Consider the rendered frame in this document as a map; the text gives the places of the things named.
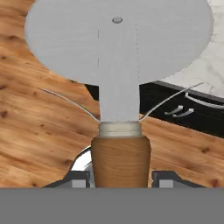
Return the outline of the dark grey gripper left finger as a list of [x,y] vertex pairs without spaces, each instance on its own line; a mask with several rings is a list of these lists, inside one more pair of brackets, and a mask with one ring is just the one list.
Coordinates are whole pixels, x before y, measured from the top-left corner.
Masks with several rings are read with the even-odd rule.
[[89,180],[89,171],[69,171],[63,179],[52,182],[47,187],[89,188]]

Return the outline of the black cabinet front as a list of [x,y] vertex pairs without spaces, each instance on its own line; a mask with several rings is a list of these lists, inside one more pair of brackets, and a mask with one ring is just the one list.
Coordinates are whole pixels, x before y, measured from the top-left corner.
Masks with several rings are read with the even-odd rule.
[[[176,94],[180,90],[182,90],[182,87],[162,81],[141,85],[140,113],[144,115],[153,106],[156,106],[161,101]],[[203,102],[224,105],[224,99],[210,94],[200,93],[196,89],[190,89],[187,93],[191,97],[202,100]],[[188,116],[180,118],[172,117],[172,115],[165,115],[165,112],[173,111],[178,105],[184,106],[184,108],[179,111],[180,113],[185,112],[188,109],[194,109],[194,112]],[[181,93],[170,99],[153,111],[150,116],[168,123],[175,123],[179,126],[224,138],[224,109],[202,106],[194,101],[186,99],[185,93]]]

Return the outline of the pizza cutter with wooden handle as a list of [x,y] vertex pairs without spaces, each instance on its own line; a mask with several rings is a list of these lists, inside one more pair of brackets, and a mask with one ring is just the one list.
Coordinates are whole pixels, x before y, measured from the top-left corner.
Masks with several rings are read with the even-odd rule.
[[192,64],[213,27],[207,0],[34,1],[24,26],[32,54],[56,74],[99,88],[96,186],[148,185],[151,145],[139,87]]

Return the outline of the shiny silver round object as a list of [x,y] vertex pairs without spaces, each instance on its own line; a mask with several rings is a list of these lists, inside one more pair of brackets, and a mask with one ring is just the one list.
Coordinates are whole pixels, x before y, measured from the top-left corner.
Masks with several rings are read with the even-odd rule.
[[95,188],[95,178],[92,167],[92,158],[91,158],[91,146],[89,145],[83,149],[80,154],[73,161],[71,171],[88,171],[90,172],[89,184],[91,188]]

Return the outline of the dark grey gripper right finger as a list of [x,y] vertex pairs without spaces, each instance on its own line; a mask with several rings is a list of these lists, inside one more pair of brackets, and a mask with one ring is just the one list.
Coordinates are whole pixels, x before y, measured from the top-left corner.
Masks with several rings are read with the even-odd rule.
[[152,188],[201,188],[201,185],[182,179],[175,171],[153,171]]

